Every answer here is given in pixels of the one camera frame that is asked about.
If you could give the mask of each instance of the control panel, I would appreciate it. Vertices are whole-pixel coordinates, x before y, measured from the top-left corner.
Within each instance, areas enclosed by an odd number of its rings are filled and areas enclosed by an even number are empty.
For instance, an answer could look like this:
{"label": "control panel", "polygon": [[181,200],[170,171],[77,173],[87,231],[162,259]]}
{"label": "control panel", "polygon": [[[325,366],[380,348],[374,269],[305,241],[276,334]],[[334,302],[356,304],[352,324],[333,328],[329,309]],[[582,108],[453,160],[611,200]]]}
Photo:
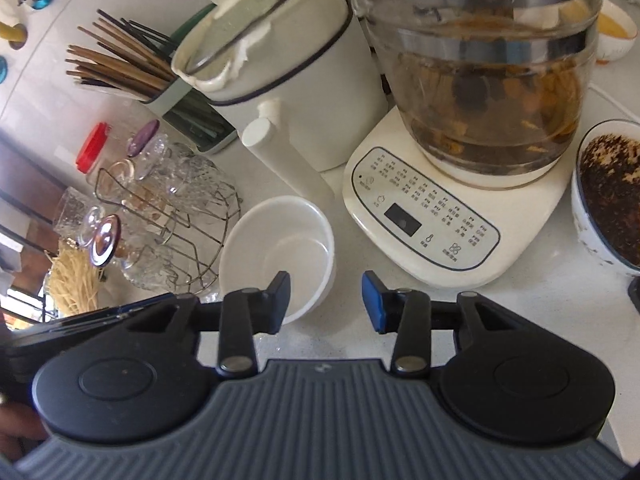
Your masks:
{"label": "control panel", "polygon": [[439,267],[475,269],[500,242],[494,225],[379,146],[356,164],[351,184],[377,222]]}

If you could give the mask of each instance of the yellow hose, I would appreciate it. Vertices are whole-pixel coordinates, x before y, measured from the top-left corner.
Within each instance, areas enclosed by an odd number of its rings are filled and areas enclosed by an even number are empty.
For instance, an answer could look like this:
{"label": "yellow hose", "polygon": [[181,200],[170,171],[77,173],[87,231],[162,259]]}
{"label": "yellow hose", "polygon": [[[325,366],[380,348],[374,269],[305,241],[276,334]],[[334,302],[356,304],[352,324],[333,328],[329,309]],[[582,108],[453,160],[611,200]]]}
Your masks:
{"label": "yellow hose", "polygon": [[27,39],[27,33],[20,28],[15,28],[0,22],[0,38],[7,41],[23,43]]}

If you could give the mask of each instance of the bundle of noodles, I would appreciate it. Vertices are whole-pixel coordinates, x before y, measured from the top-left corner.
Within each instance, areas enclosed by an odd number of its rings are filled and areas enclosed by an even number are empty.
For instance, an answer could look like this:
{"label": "bundle of noodles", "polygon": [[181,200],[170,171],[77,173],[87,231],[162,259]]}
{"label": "bundle of noodles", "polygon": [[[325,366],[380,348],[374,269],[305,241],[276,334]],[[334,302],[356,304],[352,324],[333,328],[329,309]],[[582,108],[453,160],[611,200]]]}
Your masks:
{"label": "bundle of noodles", "polygon": [[60,240],[51,262],[47,292],[63,316],[98,310],[100,270],[92,266],[88,253]]}

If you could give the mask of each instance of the small white bowl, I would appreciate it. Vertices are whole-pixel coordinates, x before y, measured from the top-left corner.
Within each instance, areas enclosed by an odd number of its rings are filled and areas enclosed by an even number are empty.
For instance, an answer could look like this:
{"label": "small white bowl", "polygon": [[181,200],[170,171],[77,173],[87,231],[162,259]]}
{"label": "small white bowl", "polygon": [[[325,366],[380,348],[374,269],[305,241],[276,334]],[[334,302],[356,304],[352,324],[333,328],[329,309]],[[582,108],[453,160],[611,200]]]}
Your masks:
{"label": "small white bowl", "polygon": [[334,284],[334,232],[318,207],[299,196],[265,200],[239,220],[220,257],[220,289],[264,289],[279,270],[291,275],[283,324],[322,303]]}
{"label": "small white bowl", "polygon": [[571,208],[574,213],[574,225],[578,231],[580,243],[589,251],[591,256],[600,261],[602,266],[610,267],[625,276],[640,276],[640,267],[632,265],[620,256],[602,235],[587,211],[584,201],[582,183],[580,182],[582,154],[593,139],[607,134],[617,134],[640,141],[640,124],[625,120],[604,121],[589,130],[580,142],[574,174],[571,179]]}
{"label": "small white bowl", "polygon": [[609,0],[602,1],[600,12],[613,19],[618,25],[625,29],[628,38],[614,38],[607,34],[598,35],[598,53],[596,54],[596,62],[598,64],[607,64],[609,61],[615,61],[623,57],[631,50],[638,36],[638,27],[634,20],[624,10]]}

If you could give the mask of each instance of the human hand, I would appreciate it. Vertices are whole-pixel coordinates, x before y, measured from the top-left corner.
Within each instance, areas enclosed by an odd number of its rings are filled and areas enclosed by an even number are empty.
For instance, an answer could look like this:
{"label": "human hand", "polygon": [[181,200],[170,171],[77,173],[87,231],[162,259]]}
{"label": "human hand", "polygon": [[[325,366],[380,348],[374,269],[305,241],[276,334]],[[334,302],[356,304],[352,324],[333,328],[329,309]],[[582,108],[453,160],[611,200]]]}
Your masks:
{"label": "human hand", "polygon": [[45,440],[46,437],[40,417],[29,406],[17,402],[0,404],[0,453],[9,460],[22,456],[19,438]]}

